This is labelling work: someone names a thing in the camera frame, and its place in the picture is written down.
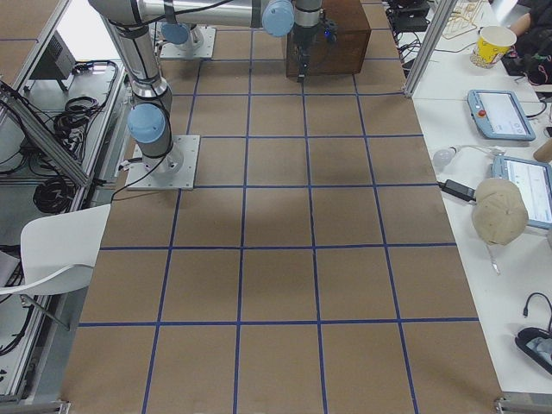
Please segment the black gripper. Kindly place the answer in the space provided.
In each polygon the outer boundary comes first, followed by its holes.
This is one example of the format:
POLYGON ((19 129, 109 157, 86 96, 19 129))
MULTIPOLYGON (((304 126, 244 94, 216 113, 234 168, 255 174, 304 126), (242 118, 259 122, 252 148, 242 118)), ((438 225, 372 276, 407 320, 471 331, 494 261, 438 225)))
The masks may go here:
POLYGON ((304 82, 309 69, 311 48, 321 33, 326 43, 337 41, 337 23, 329 19, 325 11, 297 11, 292 29, 292 40, 298 63, 298 82, 304 82))

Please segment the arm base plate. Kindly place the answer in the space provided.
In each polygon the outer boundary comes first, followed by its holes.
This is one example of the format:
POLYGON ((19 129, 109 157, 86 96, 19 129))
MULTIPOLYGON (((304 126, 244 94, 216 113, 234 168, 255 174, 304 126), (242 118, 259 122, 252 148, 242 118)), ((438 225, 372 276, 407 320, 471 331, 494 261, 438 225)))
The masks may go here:
POLYGON ((216 29, 211 26, 195 26, 189 30, 186 43, 174 44, 166 39, 160 43, 162 60, 210 59, 214 52, 216 29))
MULTIPOLYGON (((131 191, 191 191, 195 184, 199 145, 199 135, 174 135, 172 150, 163 161, 146 157, 129 166, 125 185, 131 191)), ((133 156, 142 158, 137 144, 133 156)))

